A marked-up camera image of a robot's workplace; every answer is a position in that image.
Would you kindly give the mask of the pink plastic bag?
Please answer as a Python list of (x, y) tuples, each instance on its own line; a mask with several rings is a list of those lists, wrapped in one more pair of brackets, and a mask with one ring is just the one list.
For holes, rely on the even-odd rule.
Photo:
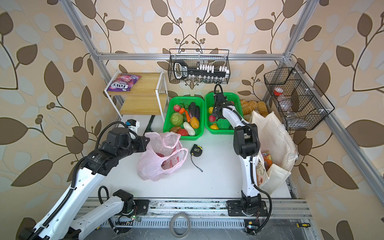
[(142, 180), (156, 182), (177, 171), (187, 160), (189, 151), (182, 146), (181, 135), (148, 132), (144, 136), (150, 141), (137, 165), (137, 174)]

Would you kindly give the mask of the yellow pear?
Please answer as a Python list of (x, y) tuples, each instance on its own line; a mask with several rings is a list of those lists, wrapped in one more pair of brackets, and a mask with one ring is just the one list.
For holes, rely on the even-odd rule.
[(212, 125), (210, 126), (210, 129), (212, 129), (212, 130), (218, 130), (219, 127), (218, 127), (217, 124), (212, 124)]

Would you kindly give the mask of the pink dragon fruit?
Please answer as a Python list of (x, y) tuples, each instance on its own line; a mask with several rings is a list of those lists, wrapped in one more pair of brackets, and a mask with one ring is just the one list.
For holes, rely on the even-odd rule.
[(157, 155), (164, 159), (161, 167), (163, 170), (168, 170), (173, 168), (177, 163), (180, 162), (179, 156), (165, 156), (163, 154), (157, 153)]

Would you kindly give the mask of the orange Fox's candy bag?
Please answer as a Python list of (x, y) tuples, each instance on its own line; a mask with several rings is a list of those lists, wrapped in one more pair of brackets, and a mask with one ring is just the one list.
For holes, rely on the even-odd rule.
[(262, 153), (262, 155), (263, 155), (263, 159), (264, 159), (265, 169), (266, 169), (266, 171), (268, 171), (270, 169), (270, 167), (274, 164), (273, 160), (272, 160), (272, 156), (271, 156), (269, 151)]

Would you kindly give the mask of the purple Fox's candy bag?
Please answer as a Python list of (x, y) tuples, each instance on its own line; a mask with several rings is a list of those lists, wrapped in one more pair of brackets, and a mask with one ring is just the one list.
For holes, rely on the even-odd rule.
[(133, 86), (139, 81), (141, 77), (142, 76), (132, 74), (118, 74), (107, 88), (107, 91), (130, 92)]

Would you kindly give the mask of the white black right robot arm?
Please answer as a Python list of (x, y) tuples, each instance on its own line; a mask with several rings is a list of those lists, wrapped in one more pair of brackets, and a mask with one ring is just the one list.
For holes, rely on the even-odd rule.
[(242, 213), (252, 216), (258, 213), (263, 207), (261, 194), (267, 196), (269, 209), (263, 223), (259, 226), (246, 226), (245, 232), (248, 235), (257, 235), (267, 224), (272, 214), (272, 198), (270, 194), (262, 190), (257, 183), (257, 165), (263, 160), (261, 143), (258, 135), (258, 127), (246, 121), (236, 110), (236, 107), (224, 95), (220, 84), (214, 87), (214, 109), (213, 116), (217, 119), (229, 121), (234, 129), (233, 146), (241, 162), (243, 185), (242, 197), (240, 200)]

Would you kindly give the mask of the cream canvas tote bag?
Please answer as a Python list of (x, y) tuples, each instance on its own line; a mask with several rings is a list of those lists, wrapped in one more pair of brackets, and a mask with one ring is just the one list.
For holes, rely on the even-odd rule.
[(260, 189), (272, 194), (291, 175), (298, 152), (291, 136), (275, 113), (263, 117), (254, 111), (251, 123), (258, 127), (261, 153), (269, 153), (272, 159), (269, 169), (266, 169), (264, 159), (257, 165), (257, 183)]

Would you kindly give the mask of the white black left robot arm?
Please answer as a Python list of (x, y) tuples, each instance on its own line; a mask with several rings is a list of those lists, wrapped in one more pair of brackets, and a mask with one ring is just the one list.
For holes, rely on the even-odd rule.
[(54, 207), (34, 227), (23, 227), (19, 240), (83, 240), (97, 227), (113, 216), (135, 216), (140, 208), (132, 194), (118, 190), (104, 203), (76, 218), (81, 207), (99, 183), (119, 161), (147, 149), (149, 138), (137, 134), (139, 122), (130, 119), (122, 127), (108, 131), (107, 139), (97, 140), (95, 149), (75, 165), (70, 186)]

